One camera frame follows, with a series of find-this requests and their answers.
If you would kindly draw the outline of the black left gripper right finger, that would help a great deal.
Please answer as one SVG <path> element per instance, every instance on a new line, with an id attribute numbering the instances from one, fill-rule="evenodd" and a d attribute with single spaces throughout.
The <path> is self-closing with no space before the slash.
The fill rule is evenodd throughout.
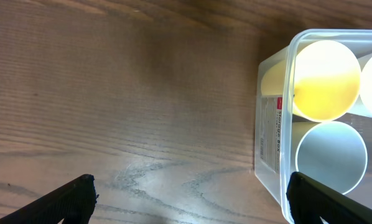
<path id="1" fill-rule="evenodd" d="M 372 209 L 301 172 L 291 174 L 286 195 L 295 224 L 372 224 Z"/>

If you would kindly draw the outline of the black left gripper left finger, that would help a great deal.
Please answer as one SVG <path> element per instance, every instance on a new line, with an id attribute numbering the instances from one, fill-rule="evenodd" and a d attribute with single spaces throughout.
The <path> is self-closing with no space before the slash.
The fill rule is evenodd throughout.
<path id="1" fill-rule="evenodd" d="M 98 195 L 94 176 L 83 174 L 30 204 L 0 218 L 0 224 L 59 223 L 90 221 Z"/>

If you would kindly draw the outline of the grey paper cup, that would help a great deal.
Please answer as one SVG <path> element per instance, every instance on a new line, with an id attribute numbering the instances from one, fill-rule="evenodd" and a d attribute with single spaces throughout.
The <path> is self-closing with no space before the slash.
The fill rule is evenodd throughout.
<path id="1" fill-rule="evenodd" d="M 368 163 L 366 144 L 350 125 L 292 124 L 290 172 L 301 172 L 345 195 L 362 180 Z"/>

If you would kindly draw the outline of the clear plastic storage container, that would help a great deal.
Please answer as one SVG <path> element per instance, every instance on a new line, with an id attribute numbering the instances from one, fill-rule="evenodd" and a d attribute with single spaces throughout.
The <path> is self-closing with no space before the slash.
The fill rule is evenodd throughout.
<path id="1" fill-rule="evenodd" d="M 372 30 L 308 29 L 259 64 L 256 177 L 292 223 L 301 172 L 372 212 Z"/>

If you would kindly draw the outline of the yellow paper cup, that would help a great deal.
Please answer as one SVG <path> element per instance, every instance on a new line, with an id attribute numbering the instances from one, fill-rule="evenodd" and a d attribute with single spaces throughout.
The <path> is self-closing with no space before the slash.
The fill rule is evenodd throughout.
<path id="1" fill-rule="evenodd" d="M 287 56 L 265 71 L 262 96 L 283 94 L 293 81 L 292 112 L 314 121 L 333 121 L 356 103 L 360 92 L 361 68 L 354 53 L 335 40 L 319 40 Z"/>

